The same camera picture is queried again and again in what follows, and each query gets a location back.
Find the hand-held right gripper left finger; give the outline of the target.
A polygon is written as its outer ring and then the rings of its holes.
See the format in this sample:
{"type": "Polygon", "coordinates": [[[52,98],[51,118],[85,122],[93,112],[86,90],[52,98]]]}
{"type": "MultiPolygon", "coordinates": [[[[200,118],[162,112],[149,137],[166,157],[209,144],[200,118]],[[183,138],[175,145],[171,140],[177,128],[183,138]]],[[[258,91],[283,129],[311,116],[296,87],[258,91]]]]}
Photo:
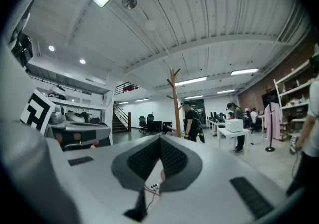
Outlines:
{"type": "Polygon", "coordinates": [[[55,174],[76,206],[79,224],[155,223],[150,215],[142,222],[124,216],[135,206],[138,192],[124,189],[111,170],[117,155],[148,139],[147,136],[114,146],[65,152],[56,140],[46,140],[55,174]]]}

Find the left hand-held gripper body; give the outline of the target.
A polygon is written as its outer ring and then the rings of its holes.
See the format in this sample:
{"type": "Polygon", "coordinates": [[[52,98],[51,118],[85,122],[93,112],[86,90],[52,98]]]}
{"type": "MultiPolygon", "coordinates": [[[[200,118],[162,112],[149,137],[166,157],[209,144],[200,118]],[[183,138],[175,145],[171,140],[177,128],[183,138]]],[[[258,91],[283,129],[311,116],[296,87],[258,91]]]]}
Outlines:
{"type": "Polygon", "coordinates": [[[20,121],[44,135],[54,111],[55,103],[35,89],[22,112],[20,121]]]}

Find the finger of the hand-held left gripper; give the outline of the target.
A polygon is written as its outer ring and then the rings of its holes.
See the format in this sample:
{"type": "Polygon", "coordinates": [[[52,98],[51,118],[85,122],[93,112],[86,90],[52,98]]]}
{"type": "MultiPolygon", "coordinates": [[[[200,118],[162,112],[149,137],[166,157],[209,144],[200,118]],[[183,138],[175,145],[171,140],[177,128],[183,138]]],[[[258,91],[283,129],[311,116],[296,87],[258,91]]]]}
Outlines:
{"type": "Polygon", "coordinates": [[[65,121],[58,125],[49,124],[47,137],[56,139],[61,147],[110,146],[111,129],[103,124],[65,121]]]}

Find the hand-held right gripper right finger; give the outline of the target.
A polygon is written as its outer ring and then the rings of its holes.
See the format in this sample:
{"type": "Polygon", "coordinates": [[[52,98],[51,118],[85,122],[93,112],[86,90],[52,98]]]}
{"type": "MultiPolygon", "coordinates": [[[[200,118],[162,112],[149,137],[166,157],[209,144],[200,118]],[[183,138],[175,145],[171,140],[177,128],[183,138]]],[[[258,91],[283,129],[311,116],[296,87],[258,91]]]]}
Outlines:
{"type": "Polygon", "coordinates": [[[202,170],[186,189],[162,192],[149,224],[289,224],[304,189],[290,197],[276,183],[234,155],[204,144],[170,137],[194,151],[202,170]]]}

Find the wooden coat stand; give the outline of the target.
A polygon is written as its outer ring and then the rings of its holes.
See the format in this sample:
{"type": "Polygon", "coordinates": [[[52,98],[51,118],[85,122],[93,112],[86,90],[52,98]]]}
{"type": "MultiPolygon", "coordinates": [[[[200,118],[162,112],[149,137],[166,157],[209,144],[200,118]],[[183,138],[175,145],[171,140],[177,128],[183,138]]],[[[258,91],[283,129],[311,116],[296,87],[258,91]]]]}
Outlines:
{"type": "Polygon", "coordinates": [[[174,101],[174,111],[175,111],[175,120],[176,120],[176,132],[177,137],[181,138],[181,127],[180,127],[180,117],[179,117],[179,110],[180,105],[178,104],[178,97],[177,97],[177,90],[176,90],[176,76],[179,73],[180,69],[178,69],[176,72],[173,68],[170,68],[170,79],[167,78],[168,83],[172,87],[173,96],[167,95],[168,98],[172,99],[174,101]]]}

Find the black rod with disc end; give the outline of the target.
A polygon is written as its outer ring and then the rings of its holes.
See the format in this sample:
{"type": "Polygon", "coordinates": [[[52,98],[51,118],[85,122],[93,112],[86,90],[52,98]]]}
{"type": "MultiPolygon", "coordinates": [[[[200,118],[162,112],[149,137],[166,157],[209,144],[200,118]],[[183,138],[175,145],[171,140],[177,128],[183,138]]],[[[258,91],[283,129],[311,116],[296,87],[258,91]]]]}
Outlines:
{"type": "Polygon", "coordinates": [[[274,152],[275,148],[272,146],[272,139],[273,139],[273,117],[272,117],[272,94],[271,94],[271,87],[265,86],[264,91],[266,92],[266,100],[267,100],[267,110],[264,110],[264,123],[267,123],[267,133],[270,132],[270,135],[267,136],[269,140],[269,146],[265,148],[266,152],[274,152]]]}

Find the staircase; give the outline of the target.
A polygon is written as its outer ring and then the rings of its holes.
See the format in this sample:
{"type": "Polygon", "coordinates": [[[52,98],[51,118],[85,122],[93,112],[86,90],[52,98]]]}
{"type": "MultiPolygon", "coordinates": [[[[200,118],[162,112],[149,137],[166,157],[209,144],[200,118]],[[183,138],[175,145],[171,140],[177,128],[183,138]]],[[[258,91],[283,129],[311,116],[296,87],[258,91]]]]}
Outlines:
{"type": "Polygon", "coordinates": [[[113,134],[130,133],[132,130],[132,114],[125,113],[116,101],[113,104],[112,130],[113,134]]]}

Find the white table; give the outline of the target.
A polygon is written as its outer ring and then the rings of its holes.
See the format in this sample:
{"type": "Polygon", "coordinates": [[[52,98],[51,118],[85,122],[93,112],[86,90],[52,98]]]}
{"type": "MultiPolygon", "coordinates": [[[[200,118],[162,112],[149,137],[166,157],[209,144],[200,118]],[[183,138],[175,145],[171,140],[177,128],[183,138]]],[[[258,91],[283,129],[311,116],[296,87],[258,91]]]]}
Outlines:
{"type": "Polygon", "coordinates": [[[239,136],[245,136],[245,142],[244,142],[244,161],[247,157],[248,152],[248,140],[251,138],[250,131],[247,129],[243,129],[239,132],[230,132],[226,128],[218,128],[217,129],[217,139],[219,142],[219,149],[221,149],[221,136],[224,135],[227,140],[229,140],[232,137],[239,137],[239,136]]]}

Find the white box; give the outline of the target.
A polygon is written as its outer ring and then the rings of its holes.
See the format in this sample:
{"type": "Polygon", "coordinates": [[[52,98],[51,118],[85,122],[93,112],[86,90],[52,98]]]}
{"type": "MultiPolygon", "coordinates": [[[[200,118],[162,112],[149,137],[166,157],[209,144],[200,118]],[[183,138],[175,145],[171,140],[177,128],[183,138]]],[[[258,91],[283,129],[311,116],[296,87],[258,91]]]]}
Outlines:
{"type": "Polygon", "coordinates": [[[231,133],[241,132],[244,129],[242,119],[229,119],[225,121],[225,128],[231,133]]]}

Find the pink garment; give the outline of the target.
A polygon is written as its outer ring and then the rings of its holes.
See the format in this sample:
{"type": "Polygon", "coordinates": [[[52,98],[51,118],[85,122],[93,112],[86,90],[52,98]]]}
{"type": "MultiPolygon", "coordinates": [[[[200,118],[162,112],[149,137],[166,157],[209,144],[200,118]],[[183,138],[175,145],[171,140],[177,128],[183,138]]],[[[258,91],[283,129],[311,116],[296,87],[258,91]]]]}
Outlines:
{"type": "Polygon", "coordinates": [[[280,105],[278,103],[271,103],[272,105],[272,117],[273,117],[273,139],[275,140],[280,140],[281,136],[280,136],[280,124],[282,123],[282,111],[280,109],[280,105]]]}

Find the ceiling tube light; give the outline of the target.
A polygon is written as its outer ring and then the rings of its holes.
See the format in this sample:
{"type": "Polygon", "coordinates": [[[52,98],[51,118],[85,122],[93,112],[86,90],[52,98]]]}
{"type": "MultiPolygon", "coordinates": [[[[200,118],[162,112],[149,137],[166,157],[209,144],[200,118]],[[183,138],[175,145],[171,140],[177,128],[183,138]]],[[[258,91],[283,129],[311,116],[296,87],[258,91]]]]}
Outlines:
{"type": "Polygon", "coordinates": [[[176,86],[183,86],[183,85],[187,85],[187,84],[191,84],[191,83],[206,81],[206,79],[207,79],[207,77],[200,77],[200,78],[195,78],[195,79],[191,79],[191,80],[177,82],[175,85],[176,86]]]}
{"type": "Polygon", "coordinates": [[[250,69],[242,69],[242,70],[235,70],[231,72],[231,76],[239,76],[244,74],[254,74],[259,71],[258,68],[250,68],[250,69]]]}

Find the white open shelf unit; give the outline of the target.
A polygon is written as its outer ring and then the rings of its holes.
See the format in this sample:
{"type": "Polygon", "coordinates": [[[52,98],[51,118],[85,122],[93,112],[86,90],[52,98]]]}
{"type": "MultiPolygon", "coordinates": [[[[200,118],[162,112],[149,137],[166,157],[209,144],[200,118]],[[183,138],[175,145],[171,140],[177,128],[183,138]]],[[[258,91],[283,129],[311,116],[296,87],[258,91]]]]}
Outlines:
{"type": "Polygon", "coordinates": [[[289,140],[294,144],[299,139],[310,102],[309,88],[316,77],[317,61],[319,55],[315,53],[284,77],[274,80],[281,114],[280,141],[289,140]]]}

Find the ceiling fan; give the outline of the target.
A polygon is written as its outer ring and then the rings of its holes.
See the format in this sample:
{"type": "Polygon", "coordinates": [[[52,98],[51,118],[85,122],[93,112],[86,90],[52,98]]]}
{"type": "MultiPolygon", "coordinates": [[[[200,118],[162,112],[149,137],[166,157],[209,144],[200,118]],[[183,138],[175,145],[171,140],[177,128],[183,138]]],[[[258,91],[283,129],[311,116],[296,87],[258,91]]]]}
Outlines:
{"type": "Polygon", "coordinates": [[[137,5],[137,0],[121,0],[122,7],[128,10],[134,9],[137,5]]]}

